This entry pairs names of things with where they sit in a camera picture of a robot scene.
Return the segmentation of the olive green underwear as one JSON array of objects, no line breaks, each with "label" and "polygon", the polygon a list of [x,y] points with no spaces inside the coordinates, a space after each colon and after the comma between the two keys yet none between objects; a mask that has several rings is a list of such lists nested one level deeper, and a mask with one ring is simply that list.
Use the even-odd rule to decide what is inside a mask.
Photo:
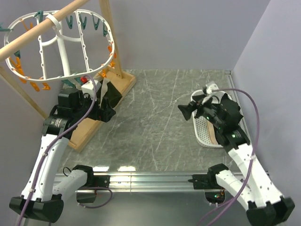
[{"label": "olive green underwear", "polygon": [[104,99],[107,98],[111,108],[115,108],[122,98],[121,93],[112,84],[112,82],[104,78],[100,81],[101,87],[97,91],[97,102],[100,107],[104,107]]}]

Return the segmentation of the white plastic clip hanger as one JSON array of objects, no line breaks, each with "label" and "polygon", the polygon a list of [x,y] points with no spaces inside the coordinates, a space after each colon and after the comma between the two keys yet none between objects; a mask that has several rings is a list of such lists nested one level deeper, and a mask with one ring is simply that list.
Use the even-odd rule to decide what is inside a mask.
[{"label": "white plastic clip hanger", "polygon": [[[79,13],[81,13],[81,14],[84,13],[84,14],[89,14],[89,15],[94,14],[95,16],[97,16],[101,19],[100,24],[103,24],[103,21],[104,21],[109,28],[111,42],[108,44],[109,44],[109,46],[112,46],[112,52],[109,54],[108,59],[103,64],[101,64],[100,67],[98,67],[96,69],[91,69],[89,66],[89,62],[88,62],[89,59],[88,59],[87,52],[86,52],[86,45],[84,42],[83,30],[81,29],[80,22],[79,22],[79,16],[78,16]],[[59,16],[67,17],[68,15],[71,16],[73,14],[76,16],[77,27],[79,30],[78,38],[63,35],[62,22],[61,22],[62,19],[59,17]],[[35,13],[29,13],[29,14],[23,15],[23,16],[19,17],[18,19],[16,19],[14,22],[12,22],[8,26],[8,28],[13,30],[14,27],[18,23],[23,22],[25,19],[28,19],[30,17],[35,18],[34,15],[35,15]],[[91,73],[100,71],[100,70],[105,69],[106,67],[110,66],[110,62],[113,61],[113,59],[116,56],[115,41],[113,39],[112,30],[111,30],[111,27],[110,27],[108,21],[101,15],[99,15],[91,10],[77,8],[77,9],[61,9],[61,10],[56,10],[56,11],[55,10],[44,11],[43,22],[39,24],[38,20],[36,19],[36,26],[34,26],[29,31],[26,31],[26,33],[24,33],[17,39],[15,39],[11,42],[8,41],[9,33],[10,32],[6,32],[6,34],[4,35],[4,47],[2,47],[0,49],[0,59],[1,59],[1,61],[2,60],[6,61],[10,70],[15,75],[17,75],[19,78],[21,78],[22,76],[18,72],[13,71],[13,66],[9,60],[9,57],[11,54],[14,54],[16,51],[18,51],[22,46],[26,45],[27,42],[30,42],[34,38],[38,39],[39,47],[40,47],[41,68],[42,68],[43,76],[40,79],[33,79],[28,76],[25,76],[24,79],[27,81],[46,82],[46,81],[66,80],[69,78],[82,77],[83,75],[91,74]],[[81,44],[85,67],[86,67],[86,70],[84,72],[71,74],[69,60],[68,60],[67,52],[66,52],[66,48],[65,48],[65,41],[79,42]],[[50,78],[47,76],[47,72],[45,69],[43,48],[53,44],[54,42],[56,42],[58,44],[60,58],[62,61],[62,66],[63,66],[63,75]]]}]

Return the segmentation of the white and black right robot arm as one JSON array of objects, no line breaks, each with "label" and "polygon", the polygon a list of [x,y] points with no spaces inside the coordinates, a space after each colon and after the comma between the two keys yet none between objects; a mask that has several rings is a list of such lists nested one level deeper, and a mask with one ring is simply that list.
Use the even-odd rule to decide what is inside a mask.
[{"label": "white and black right robot arm", "polygon": [[239,123],[243,118],[240,106],[221,89],[223,96],[215,103],[216,89],[205,88],[202,95],[192,97],[187,105],[178,105],[185,120],[193,112],[194,118],[203,117],[210,122],[216,140],[239,167],[244,181],[237,179],[223,164],[209,168],[207,182],[213,188],[224,188],[232,199],[217,207],[221,212],[209,222],[211,226],[233,204],[239,202],[245,209],[248,221],[253,226],[277,226],[288,220],[295,204],[284,195],[271,181],[256,156],[258,142],[251,142]]}]

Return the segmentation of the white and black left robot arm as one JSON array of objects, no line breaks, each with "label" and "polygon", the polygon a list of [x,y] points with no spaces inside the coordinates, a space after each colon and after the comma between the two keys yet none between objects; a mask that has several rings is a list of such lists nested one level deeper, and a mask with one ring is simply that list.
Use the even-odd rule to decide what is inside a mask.
[{"label": "white and black left robot arm", "polygon": [[84,119],[108,122],[116,114],[105,92],[67,88],[60,91],[58,104],[43,122],[40,152],[33,172],[18,197],[9,207],[23,218],[55,223],[61,216],[64,203],[78,189],[107,189],[103,180],[95,177],[93,168],[76,165],[58,185],[56,171],[73,131]]}]

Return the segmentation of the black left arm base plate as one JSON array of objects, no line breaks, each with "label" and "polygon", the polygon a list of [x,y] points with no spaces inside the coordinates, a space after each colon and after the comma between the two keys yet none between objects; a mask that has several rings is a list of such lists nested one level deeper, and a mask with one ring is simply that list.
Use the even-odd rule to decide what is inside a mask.
[{"label": "black left arm base plate", "polygon": [[94,175],[92,187],[105,187],[108,188],[110,184],[109,175]]}]

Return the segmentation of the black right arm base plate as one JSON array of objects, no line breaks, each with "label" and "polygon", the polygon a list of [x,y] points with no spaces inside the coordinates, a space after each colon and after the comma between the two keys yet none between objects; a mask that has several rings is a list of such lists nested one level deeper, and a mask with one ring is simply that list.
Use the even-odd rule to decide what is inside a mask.
[{"label": "black right arm base plate", "polygon": [[193,174],[188,182],[193,184],[194,190],[214,190],[224,187],[217,184],[216,175],[213,174]]}]

